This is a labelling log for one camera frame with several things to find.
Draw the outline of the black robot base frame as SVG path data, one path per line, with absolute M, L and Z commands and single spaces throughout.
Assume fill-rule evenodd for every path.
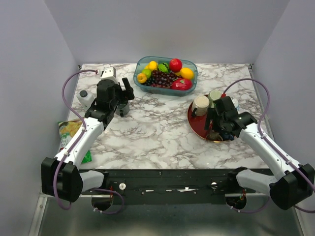
M 119 205 L 179 205 L 229 204 L 243 209 L 254 190 L 228 183 L 230 169 L 102 169 L 105 174 L 100 187 L 85 193 L 103 200 L 105 190 L 113 204 Z

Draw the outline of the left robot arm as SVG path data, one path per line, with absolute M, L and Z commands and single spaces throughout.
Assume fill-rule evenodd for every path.
M 134 99 L 133 88 L 127 78 L 124 87 L 110 79 L 100 80 L 96 99 L 86 111 L 82 125 L 70 142 L 54 158 L 46 157 L 41 164 L 42 192 L 70 203 L 82 192 L 93 189 L 104 194 L 109 189 L 105 172 L 90 170 L 80 173 L 80 165 L 96 139 L 104 132 L 119 105 Z

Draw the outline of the cream ceramic mug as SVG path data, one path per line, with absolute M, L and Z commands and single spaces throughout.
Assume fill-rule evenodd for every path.
M 192 116 L 201 117 L 201 116 L 206 115 L 209 105 L 210 105 L 210 101 L 208 97 L 204 95 L 196 97 L 193 100 L 192 107 L 191 107 Z

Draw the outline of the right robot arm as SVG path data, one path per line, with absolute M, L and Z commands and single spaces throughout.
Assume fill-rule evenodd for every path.
M 269 167 L 272 175 L 264 175 L 245 167 L 228 174 L 226 186 L 233 193 L 249 188 L 271 198 L 275 205 L 287 210 L 313 193 L 315 170 L 302 165 L 285 153 L 248 112 L 238 113 L 229 96 L 217 99 L 208 109 L 205 128 L 225 131 L 247 143 Z

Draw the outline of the dark grey mug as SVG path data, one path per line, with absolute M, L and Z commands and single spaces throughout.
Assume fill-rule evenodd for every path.
M 129 103 L 122 103 L 117 106 L 115 113 L 119 115 L 120 117 L 126 116 L 130 111 Z

